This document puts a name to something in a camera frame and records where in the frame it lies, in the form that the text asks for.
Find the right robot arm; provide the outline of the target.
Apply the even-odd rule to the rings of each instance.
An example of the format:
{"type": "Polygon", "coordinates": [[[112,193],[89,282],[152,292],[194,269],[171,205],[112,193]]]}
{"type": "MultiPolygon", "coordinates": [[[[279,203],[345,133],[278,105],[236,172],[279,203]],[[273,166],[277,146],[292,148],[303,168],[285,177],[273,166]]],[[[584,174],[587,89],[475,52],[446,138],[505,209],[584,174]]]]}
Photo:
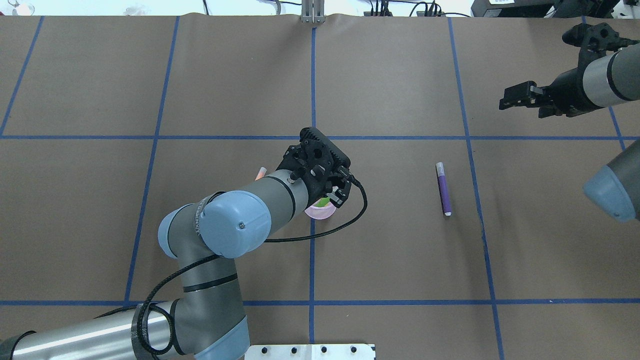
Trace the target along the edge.
{"type": "MultiPolygon", "coordinates": [[[[500,110],[513,107],[538,109],[540,119],[577,117],[606,111],[622,144],[622,128],[614,112],[617,105],[639,100],[638,44],[560,73],[551,84],[528,80],[503,91],[500,110]]],[[[639,219],[639,141],[622,145],[621,152],[604,164],[582,187],[585,196],[619,223],[639,219]]]]}

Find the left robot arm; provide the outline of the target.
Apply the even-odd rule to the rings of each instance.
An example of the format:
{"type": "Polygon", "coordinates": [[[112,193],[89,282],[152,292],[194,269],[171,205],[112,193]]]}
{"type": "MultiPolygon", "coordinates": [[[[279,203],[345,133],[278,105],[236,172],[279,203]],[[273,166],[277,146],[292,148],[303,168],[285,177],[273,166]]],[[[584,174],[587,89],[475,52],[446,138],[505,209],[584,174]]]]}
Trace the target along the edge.
{"type": "Polygon", "coordinates": [[[238,360],[250,347],[236,258],[270,241],[321,198],[342,205],[350,159],[305,140],[276,171],[238,190],[210,194],[167,214],[158,243],[178,271],[138,304],[57,330],[28,331],[1,343],[3,360],[238,360]]]}

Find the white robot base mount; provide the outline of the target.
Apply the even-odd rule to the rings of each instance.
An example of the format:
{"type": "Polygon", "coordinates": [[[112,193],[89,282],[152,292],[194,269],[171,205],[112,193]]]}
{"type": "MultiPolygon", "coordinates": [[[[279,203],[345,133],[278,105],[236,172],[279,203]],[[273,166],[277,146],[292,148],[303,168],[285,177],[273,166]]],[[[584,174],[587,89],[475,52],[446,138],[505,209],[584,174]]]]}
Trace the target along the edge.
{"type": "Polygon", "coordinates": [[[252,345],[244,354],[245,360],[375,360],[377,351],[372,344],[263,344],[252,345]]]}

